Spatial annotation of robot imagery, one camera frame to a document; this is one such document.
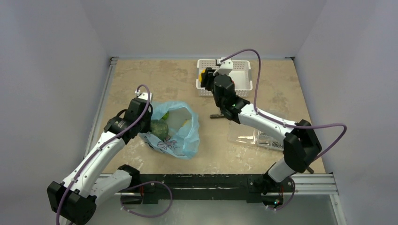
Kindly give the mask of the blue printed plastic bag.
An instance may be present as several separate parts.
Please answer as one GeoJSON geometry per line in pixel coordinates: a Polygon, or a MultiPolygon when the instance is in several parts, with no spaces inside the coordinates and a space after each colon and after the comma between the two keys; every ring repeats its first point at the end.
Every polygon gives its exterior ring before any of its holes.
{"type": "Polygon", "coordinates": [[[161,120],[169,112],[166,121],[169,133],[164,141],[151,132],[139,137],[154,151],[169,154],[179,159],[192,159],[199,149],[199,116],[183,101],[154,102],[151,120],[161,120]]]}

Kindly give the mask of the yellow fake fruit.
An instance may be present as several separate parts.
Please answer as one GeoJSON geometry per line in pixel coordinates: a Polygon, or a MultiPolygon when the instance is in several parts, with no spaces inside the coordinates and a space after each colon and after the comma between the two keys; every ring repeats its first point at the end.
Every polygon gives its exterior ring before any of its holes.
{"type": "Polygon", "coordinates": [[[200,74],[200,76],[199,76],[199,81],[200,81],[200,82],[203,81],[203,77],[204,77],[204,76],[206,76],[206,70],[205,70],[205,69],[201,71],[201,74],[200,74]]]}

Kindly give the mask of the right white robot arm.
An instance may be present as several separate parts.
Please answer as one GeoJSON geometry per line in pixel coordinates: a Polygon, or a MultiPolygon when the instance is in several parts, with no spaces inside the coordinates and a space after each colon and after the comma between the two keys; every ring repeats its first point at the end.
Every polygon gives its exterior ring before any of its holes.
{"type": "Polygon", "coordinates": [[[232,78],[212,68],[200,74],[200,86],[210,91],[222,115],[237,124],[253,127],[283,144],[283,158],[265,173],[263,184],[270,191],[294,173],[304,172],[322,150],[322,146],[306,120],[285,120],[256,109],[250,101],[237,95],[232,78]]]}

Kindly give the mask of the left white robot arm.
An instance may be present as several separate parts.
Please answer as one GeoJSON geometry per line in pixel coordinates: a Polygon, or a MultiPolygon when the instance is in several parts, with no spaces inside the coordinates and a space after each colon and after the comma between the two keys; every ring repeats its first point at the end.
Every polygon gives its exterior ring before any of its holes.
{"type": "Polygon", "coordinates": [[[133,192],[139,188],[138,170],[126,165],[108,179],[100,182],[97,179],[131,139],[150,131],[152,98],[152,94],[145,92],[132,99],[127,109],[108,121],[99,140],[77,168],[60,183],[53,181],[48,186],[46,191],[56,213],[56,224],[69,221],[85,225],[97,206],[110,195],[120,189],[133,192]]]}

